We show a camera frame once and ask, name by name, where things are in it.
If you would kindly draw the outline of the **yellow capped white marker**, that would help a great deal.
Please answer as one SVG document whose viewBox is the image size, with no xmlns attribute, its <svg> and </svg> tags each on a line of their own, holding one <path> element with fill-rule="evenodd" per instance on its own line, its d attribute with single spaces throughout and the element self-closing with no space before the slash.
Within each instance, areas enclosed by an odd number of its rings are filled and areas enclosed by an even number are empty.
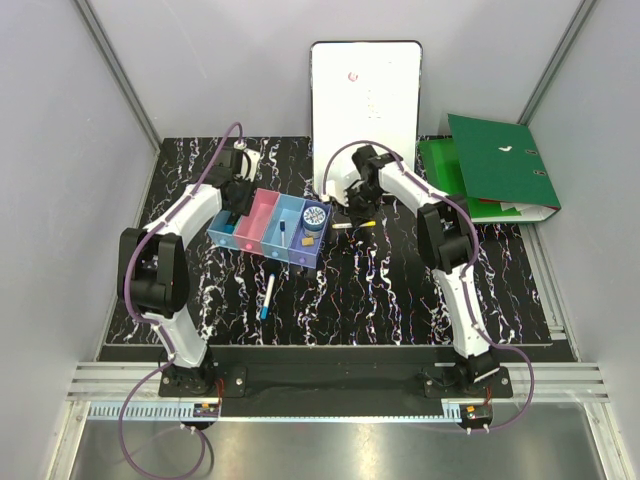
<svg viewBox="0 0 640 480">
<path fill-rule="evenodd" d="M 353 228 L 372 228 L 376 226 L 376 221 L 368 221 L 360 224 L 352 224 L 351 222 L 334 223 L 331 225 L 334 230 L 348 230 Z"/>
</svg>

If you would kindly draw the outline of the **pink plastic bin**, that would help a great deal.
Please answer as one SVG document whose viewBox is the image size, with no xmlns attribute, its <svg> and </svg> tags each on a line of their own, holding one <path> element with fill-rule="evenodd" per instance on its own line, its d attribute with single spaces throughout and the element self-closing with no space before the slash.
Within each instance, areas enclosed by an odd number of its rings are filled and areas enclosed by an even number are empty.
<svg viewBox="0 0 640 480">
<path fill-rule="evenodd" d="M 276 191 L 258 188 L 248 216 L 238 223 L 234 238 L 240 250 L 262 255 L 261 241 L 270 223 L 280 194 Z"/>
</svg>

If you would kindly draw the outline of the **light blue bin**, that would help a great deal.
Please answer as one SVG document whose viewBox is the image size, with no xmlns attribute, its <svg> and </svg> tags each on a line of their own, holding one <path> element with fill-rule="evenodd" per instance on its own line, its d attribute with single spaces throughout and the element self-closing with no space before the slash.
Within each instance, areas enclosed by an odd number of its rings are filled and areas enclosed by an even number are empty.
<svg viewBox="0 0 640 480">
<path fill-rule="evenodd" d="M 280 194 L 261 241 L 266 258 L 289 262 L 289 247 L 298 226 L 304 199 Z"/>
<path fill-rule="evenodd" d="M 207 233 L 215 247 L 229 250 L 239 249 L 234 233 L 241 218 L 240 214 L 223 210 L 212 219 Z"/>
</svg>

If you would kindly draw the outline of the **blue ink bottle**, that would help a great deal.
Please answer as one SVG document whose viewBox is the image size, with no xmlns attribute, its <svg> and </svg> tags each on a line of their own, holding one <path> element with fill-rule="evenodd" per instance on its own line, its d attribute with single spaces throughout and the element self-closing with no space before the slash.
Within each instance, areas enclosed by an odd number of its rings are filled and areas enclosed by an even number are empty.
<svg viewBox="0 0 640 480">
<path fill-rule="evenodd" d="M 302 212 L 302 231 L 305 237 L 319 238 L 328 219 L 327 211 L 320 206 L 306 207 Z"/>
</svg>

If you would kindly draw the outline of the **cyan capped white marker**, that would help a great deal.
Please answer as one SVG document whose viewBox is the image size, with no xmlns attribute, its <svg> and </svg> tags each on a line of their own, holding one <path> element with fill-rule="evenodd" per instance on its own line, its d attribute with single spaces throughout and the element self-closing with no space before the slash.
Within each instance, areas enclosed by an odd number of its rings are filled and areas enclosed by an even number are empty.
<svg viewBox="0 0 640 480">
<path fill-rule="evenodd" d="M 270 274 L 267 282 L 266 292 L 263 299 L 263 303 L 260 310 L 260 319 L 265 320 L 268 317 L 270 310 L 270 303 L 273 295 L 273 289 L 275 285 L 276 275 Z"/>
</svg>

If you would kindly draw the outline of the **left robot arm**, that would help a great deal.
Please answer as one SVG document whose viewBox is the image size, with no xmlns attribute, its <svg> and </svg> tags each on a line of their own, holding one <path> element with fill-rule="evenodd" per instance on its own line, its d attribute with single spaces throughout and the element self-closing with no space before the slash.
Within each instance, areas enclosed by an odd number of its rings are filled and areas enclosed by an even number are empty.
<svg viewBox="0 0 640 480">
<path fill-rule="evenodd" d="M 218 213 L 249 214 L 258 165 L 255 150 L 223 148 L 164 214 L 120 235 L 118 298 L 134 322 L 147 324 L 156 333 L 171 365 L 183 368 L 181 384 L 196 396 L 214 388 L 216 372 L 203 363 L 208 347 L 188 311 L 185 250 Z"/>
</svg>

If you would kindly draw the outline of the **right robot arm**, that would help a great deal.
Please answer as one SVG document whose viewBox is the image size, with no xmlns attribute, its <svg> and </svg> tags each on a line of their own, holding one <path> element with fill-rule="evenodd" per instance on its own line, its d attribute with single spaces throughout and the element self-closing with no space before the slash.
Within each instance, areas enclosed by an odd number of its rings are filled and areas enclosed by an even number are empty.
<svg viewBox="0 0 640 480">
<path fill-rule="evenodd" d="M 461 195 L 447 195 L 407 170 L 393 153 L 379 154 L 365 144 L 352 154 L 359 178 L 346 187 L 346 212 L 365 219 L 390 194 L 416 217 L 420 258 L 439 285 L 453 329 L 457 360 L 446 384 L 466 396 L 486 389 L 499 370 L 482 321 L 474 281 L 479 255 L 477 233 Z"/>
</svg>

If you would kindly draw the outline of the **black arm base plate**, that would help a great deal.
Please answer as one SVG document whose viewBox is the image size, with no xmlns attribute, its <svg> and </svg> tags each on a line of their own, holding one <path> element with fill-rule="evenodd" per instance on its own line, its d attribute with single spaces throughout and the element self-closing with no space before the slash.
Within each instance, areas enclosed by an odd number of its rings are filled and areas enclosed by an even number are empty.
<svg viewBox="0 0 640 480">
<path fill-rule="evenodd" d="M 162 397 L 221 397 L 225 418 L 426 417 L 445 399 L 513 396 L 499 367 L 473 383 L 450 347 L 216 348 L 191 374 L 163 373 Z"/>
</svg>

